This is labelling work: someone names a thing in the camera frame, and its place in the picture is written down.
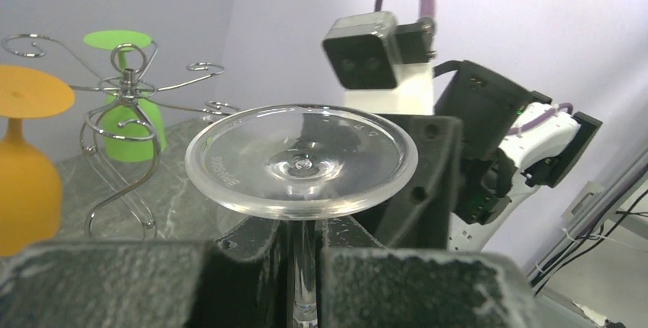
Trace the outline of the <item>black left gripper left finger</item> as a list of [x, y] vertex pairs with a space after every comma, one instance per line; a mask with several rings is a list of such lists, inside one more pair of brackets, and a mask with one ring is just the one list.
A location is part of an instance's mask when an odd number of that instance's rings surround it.
[[286, 227], [250, 217], [215, 240], [57, 241], [1, 279], [3, 327], [283, 327]]

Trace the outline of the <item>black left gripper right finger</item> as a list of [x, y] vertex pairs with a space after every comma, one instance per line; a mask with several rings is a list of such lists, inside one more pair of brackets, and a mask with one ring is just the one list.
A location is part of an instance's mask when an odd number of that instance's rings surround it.
[[322, 222], [321, 327], [538, 327], [526, 276], [503, 255], [387, 248], [352, 217]]

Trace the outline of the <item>clear stemmed wine glass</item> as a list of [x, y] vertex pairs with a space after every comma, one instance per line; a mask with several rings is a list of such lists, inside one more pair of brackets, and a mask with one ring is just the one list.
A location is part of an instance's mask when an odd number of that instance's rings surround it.
[[378, 115], [285, 104], [209, 125], [189, 143], [184, 164], [194, 186], [217, 204], [287, 223], [293, 325], [315, 327], [316, 223], [396, 195], [416, 171], [418, 150], [400, 126]]

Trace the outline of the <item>green plastic wine glass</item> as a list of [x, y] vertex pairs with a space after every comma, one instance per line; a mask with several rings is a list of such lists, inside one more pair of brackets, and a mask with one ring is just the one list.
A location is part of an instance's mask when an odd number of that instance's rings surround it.
[[89, 114], [89, 127], [102, 136], [108, 158], [123, 163], [151, 161], [167, 146], [164, 120], [150, 101], [157, 88], [144, 81], [158, 45], [144, 33], [105, 30], [87, 34], [90, 47], [110, 52], [117, 76], [100, 78], [97, 89], [106, 94], [104, 106]]

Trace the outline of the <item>orange plastic wine glass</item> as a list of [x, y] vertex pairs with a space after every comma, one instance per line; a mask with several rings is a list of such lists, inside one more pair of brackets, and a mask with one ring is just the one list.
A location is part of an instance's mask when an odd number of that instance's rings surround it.
[[46, 154], [23, 134], [25, 119], [59, 115], [75, 95], [48, 73], [15, 65], [1, 66], [1, 116], [8, 120], [1, 139], [1, 255], [50, 239], [61, 223], [63, 189]]

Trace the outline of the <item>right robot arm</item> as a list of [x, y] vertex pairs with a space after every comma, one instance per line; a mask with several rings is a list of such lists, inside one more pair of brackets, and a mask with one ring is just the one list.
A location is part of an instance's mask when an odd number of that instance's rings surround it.
[[470, 61], [407, 64], [388, 88], [347, 88], [347, 107], [390, 119], [419, 165], [391, 200], [354, 215], [382, 244], [476, 252], [542, 187], [556, 187], [600, 120]]

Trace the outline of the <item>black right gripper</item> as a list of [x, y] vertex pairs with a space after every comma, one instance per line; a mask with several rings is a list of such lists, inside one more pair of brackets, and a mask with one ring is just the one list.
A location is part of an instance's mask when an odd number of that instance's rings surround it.
[[367, 210], [323, 221], [326, 245], [379, 248], [448, 247], [450, 215], [458, 202], [462, 123], [453, 117], [380, 115], [416, 145], [418, 164], [407, 184]]

